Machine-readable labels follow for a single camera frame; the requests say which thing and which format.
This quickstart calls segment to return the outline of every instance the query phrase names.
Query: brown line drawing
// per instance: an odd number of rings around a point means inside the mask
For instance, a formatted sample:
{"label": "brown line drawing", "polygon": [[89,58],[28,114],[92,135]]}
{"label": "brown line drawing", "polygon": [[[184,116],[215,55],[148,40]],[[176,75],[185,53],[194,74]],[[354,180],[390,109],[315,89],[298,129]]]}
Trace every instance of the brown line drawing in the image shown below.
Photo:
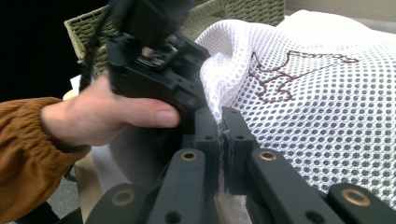
{"label": "brown line drawing", "polygon": [[[259,57],[257,56],[256,52],[253,52],[251,54],[251,59],[250,60],[256,60],[256,62],[258,63],[256,68],[258,68],[260,72],[263,72],[263,73],[277,73],[276,76],[273,76],[273,77],[270,77],[270,78],[268,78],[268,79],[266,79],[264,81],[261,81],[260,78],[255,73],[252,72],[252,68],[251,67],[249,68],[248,76],[249,77],[253,77],[256,80],[258,80],[259,84],[263,87],[263,91],[256,93],[257,96],[263,102],[265,102],[265,103],[277,103],[277,102],[290,101],[290,100],[293,99],[293,95],[291,94],[290,91],[283,89],[287,84],[291,83],[292,81],[294,81],[294,80],[296,80],[296,79],[298,79],[300,77],[304,77],[304,76],[307,76],[307,75],[309,75],[311,73],[317,72],[319,70],[322,70],[322,69],[325,69],[325,68],[328,68],[328,67],[332,67],[332,66],[336,66],[336,65],[339,64],[339,63],[331,63],[331,64],[328,64],[326,66],[321,66],[320,68],[313,69],[311,71],[308,71],[306,73],[303,73],[303,74],[300,74],[299,76],[294,77],[292,75],[289,75],[289,74],[286,74],[285,72],[280,71],[282,68],[284,68],[284,67],[286,67],[286,65],[288,65],[288,63],[290,62],[290,57],[291,56],[297,56],[297,57],[302,57],[302,58],[313,58],[313,59],[318,59],[318,58],[338,59],[338,60],[340,60],[340,63],[358,63],[359,62],[359,60],[357,60],[357,59],[348,58],[347,56],[342,55],[342,54],[311,54],[311,53],[299,52],[299,51],[296,51],[296,50],[289,50],[288,53],[287,53],[286,61],[283,64],[281,64],[280,66],[275,67],[273,69],[262,70],[262,64],[259,61]],[[277,88],[275,88],[273,91],[275,91],[275,92],[277,92],[279,94],[285,93],[287,95],[287,97],[285,99],[265,99],[264,95],[269,91],[268,84],[271,83],[271,82],[275,82],[277,80],[280,81],[282,78],[285,78],[286,80],[281,82],[281,84]]]}

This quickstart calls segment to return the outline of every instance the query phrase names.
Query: dark backdrop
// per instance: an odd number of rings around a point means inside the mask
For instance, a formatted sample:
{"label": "dark backdrop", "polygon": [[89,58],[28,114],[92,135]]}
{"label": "dark backdrop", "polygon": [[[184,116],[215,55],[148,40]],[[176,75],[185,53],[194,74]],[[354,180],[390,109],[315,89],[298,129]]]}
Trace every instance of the dark backdrop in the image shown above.
{"label": "dark backdrop", "polygon": [[107,0],[1,0],[0,102],[62,96],[79,74],[64,21]]}

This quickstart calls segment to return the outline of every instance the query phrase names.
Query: brown stitching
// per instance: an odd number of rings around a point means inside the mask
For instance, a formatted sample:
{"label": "brown stitching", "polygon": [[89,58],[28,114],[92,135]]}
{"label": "brown stitching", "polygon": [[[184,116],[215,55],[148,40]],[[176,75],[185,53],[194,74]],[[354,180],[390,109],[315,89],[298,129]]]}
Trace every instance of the brown stitching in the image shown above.
{"label": "brown stitching", "polygon": [[[283,88],[287,84],[291,83],[292,81],[296,80],[297,78],[307,76],[308,74],[317,72],[319,70],[322,70],[322,69],[325,69],[325,68],[328,68],[328,67],[336,66],[338,64],[338,63],[333,63],[333,64],[329,64],[329,65],[326,65],[326,66],[322,66],[320,68],[314,69],[314,70],[306,72],[304,74],[301,74],[301,75],[299,75],[297,77],[293,77],[291,75],[286,74],[285,72],[280,71],[281,68],[285,67],[289,63],[290,56],[297,56],[297,57],[302,57],[302,58],[316,58],[316,59],[317,58],[333,58],[333,59],[341,60],[341,63],[358,63],[359,62],[359,60],[357,60],[357,59],[348,58],[347,56],[342,55],[342,54],[311,54],[311,53],[299,52],[299,51],[296,51],[296,50],[290,50],[287,53],[286,61],[283,64],[281,64],[279,67],[275,67],[275,68],[270,69],[270,70],[262,70],[262,64],[260,63],[258,56],[257,56],[256,52],[253,52],[251,54],[251,60],[256,60],[256,62],[258,63],[256,68],[258,68],[259,71],[264,72],[264,73],[274,73],[274,72],[279,73],[279,75],[277,75],[275,77],[271,77],[271,78],[269,78],[267,80],[261,81],[259,79],[259,77],[251,71],[251,68],[249,68],[248,76],[249,77],[253,77],[256,80],[258,80],[259,84],[263,87],[263,91],[256,93],[257,96],[263,102],[265,102],[265,103],[278,103],[278,102],[287,102],[287,101],[292,100],[293,99],[293,95],[291,94],[291,92],[288,91],[288,90],[283,90]],[[264,99],[263,98],[264,94],[268,92],[267,85],[270,82],[275,81],[277,79],[280,79],[282,77],[287,77],[287,78],[289,78],[289,80],[287,80],[287,81],[283,82],[281,85],[279,85],[279,87],[276,89],[276,92],[277,93],[286,93],[288,95],[288,97],[286,99],[280,99],[280,100],[273,100],[273,99],[267,100],[267,99]]]}

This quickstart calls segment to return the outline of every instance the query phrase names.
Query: woven basket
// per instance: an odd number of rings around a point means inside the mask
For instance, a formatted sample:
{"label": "woven basket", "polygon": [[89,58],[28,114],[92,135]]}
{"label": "woven basket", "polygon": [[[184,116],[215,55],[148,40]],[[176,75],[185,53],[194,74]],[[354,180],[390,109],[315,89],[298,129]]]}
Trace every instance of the woven basket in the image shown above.
{"label": "woven basket", "polygon": [[[269,25],[278,25],[284,20],[285,0],[197,0],[195,8],[189,13],[180,32],[194,40],[211,24],[225,20],[237,19],[249,22],[261,22]],[[78,63],[82,63],[85,55],[85,45],[93,34],[98,19],[105,7],[80,15],[65,21],[69,37],[78,57]],[[111,34],[117,31],[106,23],[104,33]],[[107,54],[105,47],[106,39],[101,39],[93,68],[93,78],[97,78],[106,68]]]}

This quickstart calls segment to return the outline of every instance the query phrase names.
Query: sweater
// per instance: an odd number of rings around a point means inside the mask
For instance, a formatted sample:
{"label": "sweater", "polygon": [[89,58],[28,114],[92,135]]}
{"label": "sweater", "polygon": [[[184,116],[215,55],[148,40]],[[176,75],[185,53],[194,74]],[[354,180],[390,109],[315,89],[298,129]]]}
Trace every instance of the sweater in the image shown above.
{"label": "sweater", "polygon": [[37,98],[0,103],[0,223],[46,201],[67,169],[88,153],[63,153],[43,131],[41,108],[59,102]]}

